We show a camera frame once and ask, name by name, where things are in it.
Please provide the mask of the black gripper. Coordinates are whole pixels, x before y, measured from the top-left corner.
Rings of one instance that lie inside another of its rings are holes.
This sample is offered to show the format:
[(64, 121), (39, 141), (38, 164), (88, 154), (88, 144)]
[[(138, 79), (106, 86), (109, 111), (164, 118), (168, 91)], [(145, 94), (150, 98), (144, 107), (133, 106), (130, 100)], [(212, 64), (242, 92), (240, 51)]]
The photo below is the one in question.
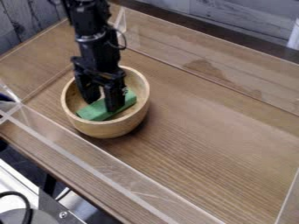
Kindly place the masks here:
[(117, 42), (114, 31), (74, 34), (78, 56), (70, 57), (74, 81), (86, 104), (100, 98), (98, 86), (104, 87), (108, 112), (125, 105), (125, 72), (118, 66), (120, 52), (125, 49)]

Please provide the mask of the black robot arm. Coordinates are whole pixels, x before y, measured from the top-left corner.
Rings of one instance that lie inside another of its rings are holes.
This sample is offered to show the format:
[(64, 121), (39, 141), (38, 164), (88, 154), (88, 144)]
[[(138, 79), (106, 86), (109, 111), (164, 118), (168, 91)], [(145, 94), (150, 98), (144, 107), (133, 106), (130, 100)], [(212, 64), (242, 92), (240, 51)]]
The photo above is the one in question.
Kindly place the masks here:
[(105, 96), (108, 112), (125, 105), (125, 72), (118, 66), (117, 29), (108, 23), (110, 12), (106, 0), (61, 0), (69, 24), (74, 30), (78, 56), (70, 57), (74, 81), (85, 103)]

